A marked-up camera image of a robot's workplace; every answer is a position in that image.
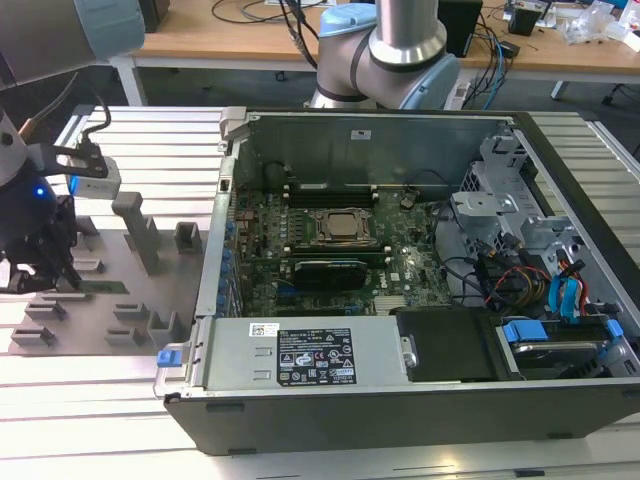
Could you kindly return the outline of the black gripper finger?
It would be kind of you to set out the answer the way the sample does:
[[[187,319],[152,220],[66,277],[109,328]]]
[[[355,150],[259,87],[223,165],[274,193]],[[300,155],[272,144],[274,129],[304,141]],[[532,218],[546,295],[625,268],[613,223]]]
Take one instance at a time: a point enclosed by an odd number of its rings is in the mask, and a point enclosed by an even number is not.
[[[62,275],[59,262],[35,255],[9,258],[1,256],[1,293],[21,295],[51,290]]]
[[[59,278],[64,278],[71,288],[78,290],[81,277],[73,266],[71,253],[77,244],[75,203],[71,195],[56,197],[54,215],[48,228],[53,244],[49,255],[52,266]]]

